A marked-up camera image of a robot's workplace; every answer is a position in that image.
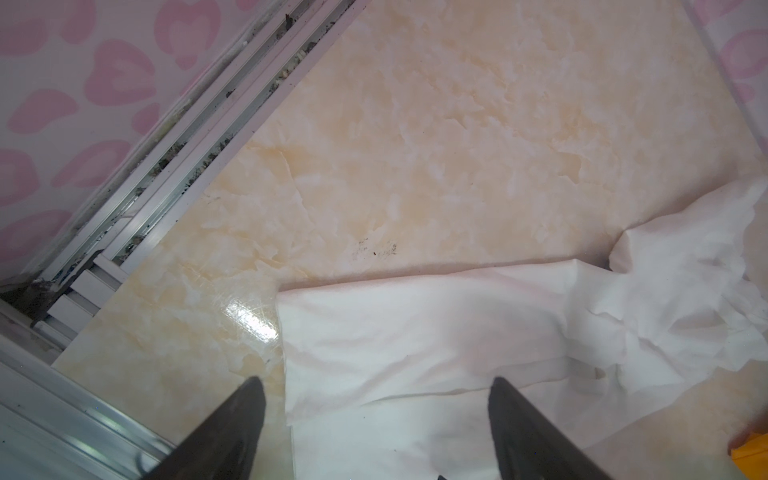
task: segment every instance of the aluminum sliding door track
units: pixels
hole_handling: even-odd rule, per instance
[[[64,290],[45,322],[63,324],[60,333],[74,339],[84,315],[101,308],[368,3],[289,0],[278,8],[45,268],[41,279]]]
[[[0,465],[6,473],[132,480],[174,450],[2,335],[0,384]]]

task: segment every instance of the wall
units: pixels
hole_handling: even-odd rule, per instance
[[[0,280],[25,270],[261,0],[4,0]]]
[[[688,2],[747,122],[768,153],[768,2]]]

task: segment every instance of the white cloth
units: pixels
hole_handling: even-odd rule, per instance
[[[494,376],[584,448],[716,366],[768,360],[743,278],[764,177],[627,230],[611,270],[571,260],[278,295],[296,477],[494,478]]]

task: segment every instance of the marble floor tile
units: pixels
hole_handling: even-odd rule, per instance
[[[624,229],[764,171],[678,0],[373,0],[55,367],[174,442],[261,376],[254,475],[292,478],[278,289],[603,265]],[[763,293],[766,210],[747,241]],[[766,382],[718,372],[591,454],[681,478]]]

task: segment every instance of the beige marble tile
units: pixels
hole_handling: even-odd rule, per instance
[[[718,369],[706,382],[587,453],[613,478],[744,479],[728,441],[768,401],[768,368],[751,361],[739,372]]]
[[[55,366],[175,442],[262,376],[257,474],[290,478],[279,288],[602,264],[761,158],[678,0],[373,0]],[[734,422],[768,400],[750,368],[702,386],[743,387],[722,397]],[[716,416],[700,390],[685,405]],[[655,418],[619,466],[661,458]]]

